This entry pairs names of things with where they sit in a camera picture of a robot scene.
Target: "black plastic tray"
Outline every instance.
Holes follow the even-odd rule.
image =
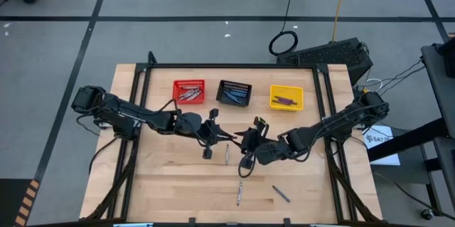
[[[223,93],[223,91],[229,92],[230,88],[244,90],[245,92],[247,92],[247,97],[242,98],[242,97],[236,96],[236,98],[241,102],[241,103],[236,103],[235,101],[231,100],[225,93]],[[228,81],[228,80],[221,80],[220,86],[218,87],[218,93],[216,94],[216,100],[218,102],[229,104],[229,105],[247,107],[248,104],[250,103],[251,90],[252,90],[251,85],[237,83],[237,82]]]

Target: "black floor stripe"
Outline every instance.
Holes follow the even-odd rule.
[[[427,4],[428,10],[434,19],[436,27],[438,28],[439,35],[441,35],[441,38],[444,42],[447,42],[449,40],[449,35],[447,34],[447,31],[444,28],[441,19],[439,18],[436,8],[434,8],[432,0],[425,0],[425,3]]]
[[[38,168],[35,173],[35,180],[38,180],[38,182],[40,182],[40,183],[43,180],[44,174],[48,167],[50,156],[52,154],[52,151],[53,151],[53,148],[55,145],[55,141],[57,140],[58,132],[60,131],[60,127],[62,125],[62,121],[65,116],[65,112],[70,103],[70,98],[71,98],[71,94],[73,93],[77,75],[79,74],[80,66],[82,65],[82,61],[84,60],[85,52],[87,51],[87,47],[90,42],[90,38],[92,37],[93,29],[96,24],[95,17],[98,16],[98,14],[100,13],[102,2],[103,2],[103,0],[97,0],[97,3],[95,4],[95,8],[93,9],[93,12],[92,12],[93,18],[88,24],[84,38],[80,45],[79,53],[77,54],[77,58],[75,60],[74,66],[73,66],[73,70],[71,71],[71,74],[70,74],[70,78],[68,79],[68,84],[66,85],[66,89],[63,94],[62,101],[60,102],[60,106],[58,108],[57,115],[55,116],[54,123],[52,125],[52,129],[50,130],[48,141],[46,142],[43,154],[41,155],[41,159],[40,159]]]
[[[445,18],[455,22],[455,17]],[[333,16],[288,16],[288,21],[333,22]],[[179,22],[179,21],[284,21],[284,16],[0,16],[0,21],[112,21],[112,22]],[[366,17],[341,16],[339,22],[434,22],[433,17]]]

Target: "white paper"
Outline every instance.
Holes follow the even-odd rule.
[[[372,126],[368,132],[363,135],[363,140],[367,145],[367,148],[370,149],[374,146],[382,144],[390,139],[392,139],[392,130],[390,127],[383,127],[383,126]],[[388,157],[375,160],[374,162],[370,162],[370,164],[376,165],[388,165],[388,166],[399,166],[400,159],[398,158],[397,154],[390,155]]]

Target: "red plastic tray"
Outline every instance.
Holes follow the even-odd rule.
[[[185,86],[199,86],[202,93],[192,100],[179,100],[178,96],[188,92],[183,89]],[[173,82],[172,98],[177,101],[177,104],[201,104],[205,99],[205,81],[204,80],[175,80]]]

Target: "metal stand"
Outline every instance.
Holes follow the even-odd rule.
[[[368,158],[372,162],[447,135],[446,123],[440,118],[369,149]]]
[[[331,110],[331,114],[336,113],[335,108],[335,100],[333,98],[333,91],[330,83],[330,78],[328,76],[328,68],[327,65],[318,65],[315,64],[308,64],[308,65],[277,65],[277,64],[170,64],[164,63],[159,64],[156,62],[153,53],[149,53],[149,61],[148,63],[137,63],[136,70],[134,72],[133,78],[133,85],[132,85],[132,92],[130,95],[130,102],[135,102],[136,100],[136,93],[137,87],[139,85],[139,76],[142,72],[145,72],[144,77],[144,84],[141,93],[141,100],[140,106],[144,107],[146,104],[147,92],[149,88],[150,82],[150,74],[153,68],[301,68],[301,69],[310,69],[313,72],[314,77],[314,86],[316,90],[316,99],[318,102],[319,114],[321,119],[325,117],[325,110],[323,105],[323,98],[321,92],[321,85],[319,82],[319,75],[318,72],[320,69],[323,69],[324,80],[327,90],[327,96],[329,101],[329,107]],[[137,159],[137,152],[139,148],[139,136],[141,132],[141,128],[136,128],[137,132],[137,139],[132,141],[132,154],[128,160],[127,165],[123,168],[124,159],[126,157],[126,148],[127,148],[127,141],[122,141],[120,150],[119,150],[119,157],[117,160],[117,167],[115,170],[115,178],[114,178],[114,185],[109,190],[106,198],[103,202],[97,207],[94,213],[92,213],[88,218],[81,219],[79,222],[75,223],[62,223],[59,226],[84,226],[87,221],[91,221],[92,219],[100,219],[103,213],[106,211],[107,207],[109,210],[107,212],[107,219],[100,220],[95,222],[98,223],[99,226],[105,226],[106,222],[110,222],[113,219],[115,206],[117,204],[117,193],[119,191],[120,186],[126,180],[125,191],[124,191],[124,199],[122,202],[122,212],[121,218],[123,221],[126,221],[128,215],[128,208],[129,208],[129,201],[131,197],[132,191],[132,182],[134,177],[134,169],[136,166],[136,159]],[[331,186],[333,192],[333,202],[336,209],[336,216],[338,224],[343,224],[346,226],[399,226],[399,225],[390,225],[388,223],[381,222],[379,219],[374,217],[374,215],[369,212],[368,208],[362,203],[360,198],[354,192],[354,190],[350,187],[349,181],[349,173],[348,173],[348,166],[346,163],[346,156],[344,154],[344,150],[340,147],[339,155],[339,164],[341,169],[339,169],[336,165],[336,162],[333,158],[333,153],[331,149],[331,138],[325,137],[324,139],[326,145],[326,157],[328,160],[328,168],[330,172],[331,178]],[[348,208],[350,212],[350,220],[345,220],[343,218],[343,212],[341,207],[341,199],[338,190],[338,183],[346,190],[347,201],[348,201]],[[366,222],[360,222],[357,220],[356,214],[356,207],[361,212],[363,218]],[[308,224],[291,224],[290,221],[285,221],[285,226],[309,226]],[[196,220],[190,221],[188,223],[153,223],[154,226],[219,226],[219,223],[196,223]],[[242,224],[242,226],[283,226],[283,224]]]

